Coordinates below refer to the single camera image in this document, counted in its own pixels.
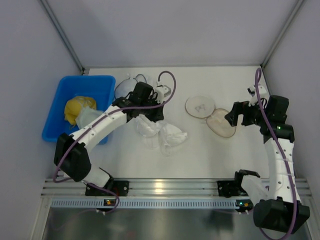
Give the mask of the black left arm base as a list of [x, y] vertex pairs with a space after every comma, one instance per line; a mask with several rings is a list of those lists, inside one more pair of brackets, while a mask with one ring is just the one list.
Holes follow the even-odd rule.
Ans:
[[[113, 184], [108, 188], [108, 190], [116, 194], [118, 197], [125, 197], [129, 192], [129, 183], [130, 182], [127, 180], [114, 180]], [[110, 193], [91, 186], [86, 187], [85, 195], [90, 197], [112, 196]]]

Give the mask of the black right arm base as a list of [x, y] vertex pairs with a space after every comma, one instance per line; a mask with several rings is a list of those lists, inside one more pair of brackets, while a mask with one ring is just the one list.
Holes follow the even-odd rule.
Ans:
[[247, 192], [241, 187], [239, 180], [219, 180], [217, 181], [218, 195], [220, 197], [248, 197]]

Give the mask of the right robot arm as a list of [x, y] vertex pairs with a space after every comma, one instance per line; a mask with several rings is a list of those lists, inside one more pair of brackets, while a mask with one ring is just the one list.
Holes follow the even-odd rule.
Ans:
[[263, 145], [267, 152], [269, 166], [269, 188], [262, 184], [257, 172], [240, 170], [243, 176], [235, 174], [235, 180], [249, 195], [253, 207], [253, 221], [256, 227], [278, 232], [295, 233], [310, 217], [308, 206], [302, 205], [297, 192], [293, 168], [294, 129], [286, 124], [289, 100], [286, 97], [269, 97], [264, 112], [275, 133], [273, 139], [258, 104], [249, 101], [235, 102], [225, 115], [228, 123], [235, 127], [239, 115], [242, 125], [257, 125], [263, 135]]

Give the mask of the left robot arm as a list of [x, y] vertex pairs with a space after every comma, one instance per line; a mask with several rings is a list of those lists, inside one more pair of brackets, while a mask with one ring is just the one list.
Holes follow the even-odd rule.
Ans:
[[144, 115], [152, 122], [164, 119], [165, 98], [171, 89], [165, 85], [152, 87], [138, 82], [127, 96], [117, 98], [108, 109], [88, 125], [58, 137], [54, 164], [75, 182], [86, 182], [110, 189], [113, 178], [109, 173], [91, 164], [89, 152], [107, 135], [132, 119]]

